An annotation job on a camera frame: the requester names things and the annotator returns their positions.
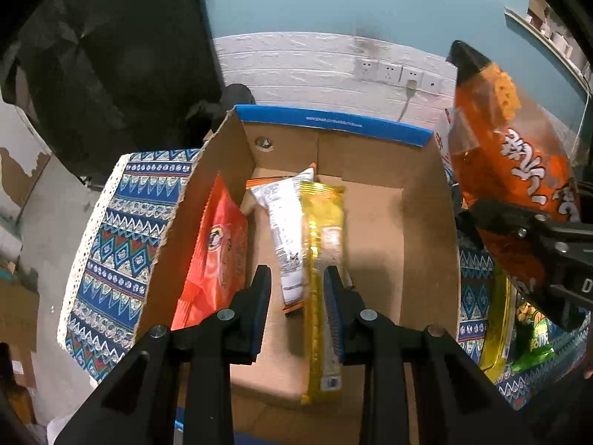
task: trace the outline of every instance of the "orange snack bag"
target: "orange snack bag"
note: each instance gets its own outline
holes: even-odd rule
[[[579,221],[576,182],[546,113],[508,74],[466,43],[453,42],[449,61],[458,68],[449,150],[470,211],[476,200],[494,199],[532,208],[553,220]],[[535,292],[543,300],[545,270],[529,242],[478,232],[515,287],[527,299]],[[535,299],[539,308],[551,314],[545,309],[550,303],[541,300]]]
[[[172,330],[195,326],[231,303],[245,285],[247,219],[220,174],[210,191]]]

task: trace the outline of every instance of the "white shelf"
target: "white shelf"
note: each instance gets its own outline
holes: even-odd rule
[[[577,82],[579,82],[580,86],[583,87],[583,90],[585,92],[589,91],[587,88],[586,81],[583,78],[583,76],[579,75],[579,73],[577,73],[577,71],[569,63],[568,59],[564,55],[562,55],[562,53],[560,53],[558,51],[558,49],[554,46],[554,44],[551,42],[551,40],[549,38],[547,38],[544,35],[542,35],[541,33],[539,33],[537,31],[536,27],[527,23],[523,19],[523,17],[521,17],[521,15],[519,15],[516,11],[513,11],[510,8],[505,8],[505,16],[511,18],[512,20],[515,20],[517,23],[519,23],[519,25],[521,25],[523,28],[525,28],[529,33],[531,33],[534,37],[536,37],[539,41],[541,41],[546,47],[548,47],[548,49],[552,52],[552,54],[555,55],[558,58],[558,60],[560,60],[564,64],[564,66],[568,69],[568,71],[573,75],[574,79]]]

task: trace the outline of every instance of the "metal screw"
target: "metal screw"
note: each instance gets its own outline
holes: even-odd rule
[[[164,324],[157,324],[150,328],[150,335],[153,338],[161,338],[167,333],[167,326]]]
[[[555,243],[554,244],[554,249],[556,251],[558,251],[559,253],[564,254],[564,253],[567,253],[568,252],[568,249],[570,249],[570,248],[568,247],[568,244],[558,242],[558,243]]]
[[[230,310],[229,308],[224,308],[223,310],[220,310],[216,314],[216,317],[220,321],[229,321],[229,320],[232,320],[235,317],[235,312],[233,310]]]
[[[363,310],[361,311],[361,318],[364,319],[364,321],[374,321],[377,319],[377,312],[374,310]]]
[[[439,324],[429,324],[427,328],[428,334],[435,338],[440,338],[445,335],[445,328]]]

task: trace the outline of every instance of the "gray floor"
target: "gray floor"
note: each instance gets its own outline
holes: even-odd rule
[[[40,296],[32,398],[42,425],[72,413],[93,391],[88,374],[58,346],[56,330],[70,266],[98,197],[52,157],[21,217],[20,265]]]

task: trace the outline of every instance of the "yellow snack package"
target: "yellow snack package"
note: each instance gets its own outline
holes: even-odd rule
[[[307,390],[302,404],[341,397],[342,367],[334,353],[323,295],[323,272],[336,265],[343,276],[342,236],[344,188],[318,182],[301,183],[303,256],[307,280],[305,350],[309,360]]]

